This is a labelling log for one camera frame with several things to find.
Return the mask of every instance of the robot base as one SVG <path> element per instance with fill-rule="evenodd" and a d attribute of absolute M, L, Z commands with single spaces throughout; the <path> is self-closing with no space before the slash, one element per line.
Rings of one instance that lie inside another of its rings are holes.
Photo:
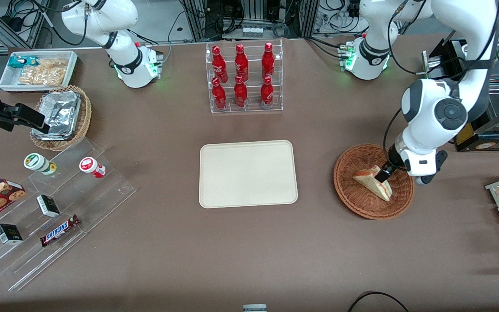
<path fill-rule="evenodd" d="M 382 59 L 378 59 L 379 63 L 377 65 L 371 65 L 359 51 L 361 41 L 363 41 L 363 38 L 357 38 L 355 41 L 348 41 L 345 46 L 338 48 L 338 56 L 343 58 L 340 60 L 340 68 L 343 72 L 349 71 L 359 79 L 376 79 L 388 66 L 390 55 L 386 57 L 384 62 L 382 62 Z"/>
<path fill-rule="evenodd" d="M 130 75 L 121 73 L 117 67 L 117 74 L 125 85 L 131 88 L 141 88 L 153 81 L 161 78 L 163 68 L 163 55 L 157 53 L 147 47 L 138 47 L 142 52 L 142 61 L 138 67 Z"/>

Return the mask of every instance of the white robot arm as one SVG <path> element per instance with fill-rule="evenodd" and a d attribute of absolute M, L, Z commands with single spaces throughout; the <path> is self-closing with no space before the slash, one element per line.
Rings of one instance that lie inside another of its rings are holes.
<path fill-rule="evenodd" d="M 379 77 L 389 59 L 389 29 L 390 44 L 394 44 L 398 37 L 396 23 L 390 23 L 392 16 L 393 21 L 399 22 L 428 18 L 432 16 L 431 1 L 436 0 L 361 0 L 359 16 L 367 20 L 369 30 L 365 38 L 346 43 L 344 69 L 359 79 Z"/>
<path fill-rule="evenodd" d="M 137 47 L 124 29 L 138 20 L 131 0 L 83 0 L 83 6 L 63 7 L 63 23 L 72 33 L 84 36 L 107 51 L 119 78 L 131 88 L 144 87 L 161 74 L 162 55 Z"/>
<path fill-rule="evenodd" d="M 497 8 L 494 0 L 432 0 L 432 11 L 442 23 L 461 33 L 468 44 L 466 62 L 491 60 Z M 419 79 L 402 97 L 408 126 L 396 138 L 389 160 L 377 180 L 384 181 L 397 166 L 405 166 L 418 184 L 430 182 L 447 154 L 437 148 L 465 126 L 488 74 L 488 66 L 472 67 L 459 83 Z"/>

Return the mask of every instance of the sandwich slice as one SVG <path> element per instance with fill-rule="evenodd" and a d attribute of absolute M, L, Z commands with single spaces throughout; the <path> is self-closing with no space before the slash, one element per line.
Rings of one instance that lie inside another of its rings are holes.
<path fill-rule="evenodd" d="M 392 188 L 390 188 L 388 181 L 381 183 L 375 179 L 378 172 L 380 172 L 380 168 L 376 165 L 370 169 L 359 170 L 355 173 L 354 180 L 373 192 L 376 196 L 388 202 L 390 201 L 390 196 L 392 196 Z"/>

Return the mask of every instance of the tabletop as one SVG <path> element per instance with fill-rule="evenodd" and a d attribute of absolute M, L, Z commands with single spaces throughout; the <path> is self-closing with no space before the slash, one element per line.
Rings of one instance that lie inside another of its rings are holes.
<path fill-rule="evenodd" d="M 394 53 L 419 69 L 420 52 L 442 37 L 401 36 Z M 210 113 L 204 44 L 173 46 L 162 79 L 141 89 L 117 79 L 104 50 L 76 50 L 73 83 L 93 106 L 87 136 L 139 190 L 19 292 L 0 280 L 0 311 L 215 312 L 250 303 L 271 312 L 340 311 L 367 290 L 415 311 L 499 311 L 499 215 L 484 189 L 499 180 L 499 152 L 445 146 L 442 171 L 416 188 L 406 212 L 389 221 L 359 217 L 334 190 L 334 163 L 351 146 L 382 142 L 417 77 L 391 60 L 378 79 L 360 81 L 307 41 L 283 45 L 285 110 L 236 116 Z M 40 95 L 1 97 L 34 105 Z M 389 142 L 404 127 L 396 119 Z M 0 130 L 0 178 L 26 179 L 28 153 L 55 155 L 28 132 Z M 261 140 L 293 144 L 298 200 L 202 208 L 200 148 Z"/>

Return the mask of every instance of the red bottle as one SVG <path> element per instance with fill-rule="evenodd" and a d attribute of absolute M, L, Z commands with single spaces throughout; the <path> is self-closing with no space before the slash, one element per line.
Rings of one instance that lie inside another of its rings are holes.
<path fill-rule="evenodd" d="M 270 109 L 273 105 L 273 86 L 271 85 L 271 76 L 263 79 L 261 86 L 261 108 Z"/>
<path fill-rule="evenodd" d="M 244 53 L 244 45 L 236 44 L 236 59 L 234 60 L 236 65 L 236 75 L 241 75 L 244 81 L 248 81 L 250 78 L 250 68 L 248 65 L 248 57 Z"/>
<path fill-rule="evenodd" d="M 245 108 L 248 103 L 248 89 L 241 75 L 236 76 L 234 94 L 236 95 L 236 105 L 240 108 Z"/>
<path fill-rule="evenodd" d="M 261 59 L 261 76 L 263 79 L 267 76 L 272 76 L 275 72 L 275 56 L 273 55 L 273 44 L 265 43 L 265 53 Z"/>
<path fill-rule="evenodd" d="M 213 77 L 211 83 L 213 84 L 213 89 L 211 89 L 211 92 L 213 93 L 213 100 L 215 102 L 215 105 L 217 106 L 218 110 L 223 111 L 226 109 L 226 93 L 224 93 L 224 89 L 220 85 L 220 81 L 217 77 Z"/>
<path fill-rule="evenodd" d="M 228 81 L 228 74 L 226 73 L 226 62 L 222 55 L 220 55 L 220 48 L 218 46 L 214 46 L 212 48 L 213 51 L 213 71 L 215 73 L 215 77 L 220 79 L 221 83 L 226 83 Z"/>

